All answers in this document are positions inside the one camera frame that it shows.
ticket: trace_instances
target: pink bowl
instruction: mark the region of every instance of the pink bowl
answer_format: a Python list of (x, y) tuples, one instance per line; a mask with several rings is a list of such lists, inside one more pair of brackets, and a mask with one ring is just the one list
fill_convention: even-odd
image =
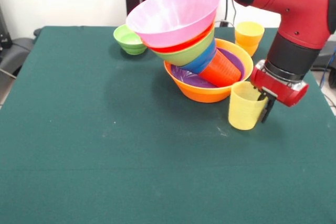
[(184, 43), (213, 22), (219, 0), (146, 0), (127, 16), (127, 26), (150, 47)]

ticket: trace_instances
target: blue cup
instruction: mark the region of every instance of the blue cup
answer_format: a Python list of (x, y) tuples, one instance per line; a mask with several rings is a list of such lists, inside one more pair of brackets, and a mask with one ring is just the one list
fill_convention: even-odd
[(198, 56), (189, 64), (181, 66), (180, 68), (190, 71), (191, 73), (199, 74), (206, 68), (206, 66), (208, 66), (215, 54), (216, 43), (215, 40), (213, 40), (200, 56)]

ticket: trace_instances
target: purple bowl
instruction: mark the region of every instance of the purple bowl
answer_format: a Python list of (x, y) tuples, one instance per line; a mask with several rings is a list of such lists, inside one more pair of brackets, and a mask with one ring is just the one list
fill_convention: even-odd
[[(240, 78), (240, 80), (243, 79), (244, 75), (245, 75), (245, 69), (244, 69), (244, 65), (242, 64), (241, 60), (239, 60), (238, 57), (236, 57), (234, 54), (231, 54), (229, 51), (226, 51), (222, 48), (218, 48), (218, 50), (224, 54), (226, 56), (226, 58), (228, 58), (241, 72), (242, 77)], [(212, 89), (212, 88), (218, 88), (217, 86), (209, 83), (208, 81), (202, 79), (201, 77), (199, 77), (197, 74), (195, 73), (191, 73), (188, 70), (183, 70), (175, 65), (171, 66), (171, 70), (172, 70), (172, 75), (180, 80), (183, 81), (186, 84), (189, 84), (191, 86), (195, 86), (195, 87), (200, 87), (200, 88), (207, 88), (207, 89)]]

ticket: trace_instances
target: green bowl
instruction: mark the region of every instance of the green bowl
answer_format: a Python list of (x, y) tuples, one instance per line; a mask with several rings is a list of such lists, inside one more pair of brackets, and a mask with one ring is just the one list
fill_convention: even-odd
[(200, 56), (211, 44), (214, 36), (215, 28), (213, 28), (212, 31), (204, 39), (186, 49), (164, 54), (161, 52), (155, 52), (155, 54), (161, 59), (168, 61), (170, 64), (176, 65), (178, 67), (184, 66)]
[(139, 55), (147, 49), (140, 37), (130, 30), (126, 24), (114, 30), (113, 36), (121, 48), (129, 55)]

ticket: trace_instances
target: yellow cup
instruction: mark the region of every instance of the yellow cup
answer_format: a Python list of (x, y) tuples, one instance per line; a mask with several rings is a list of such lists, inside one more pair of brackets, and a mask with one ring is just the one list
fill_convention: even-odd
[(258, 122), (267, 98), (258, 101), (260, 92), (249, 81), (232, 85), (229, 104), (229, 123), (239, 130), (251, 130)]
[(241, 22), (235, 28), (236, 44), (245, 49), (252, 57), (258, 49), (265, 29), (256, 22)]
[(259, 44), (256, 44), (254, 46), (248, 47), (248, 46), (243, 46), (239, 43), (236, 42), (237, 46), (240, 46), (241, 48), (243, 48), (245, 51), (247, 51), (247, 53), (252, 57), (254, 55), (254, 53), (257, 51)]

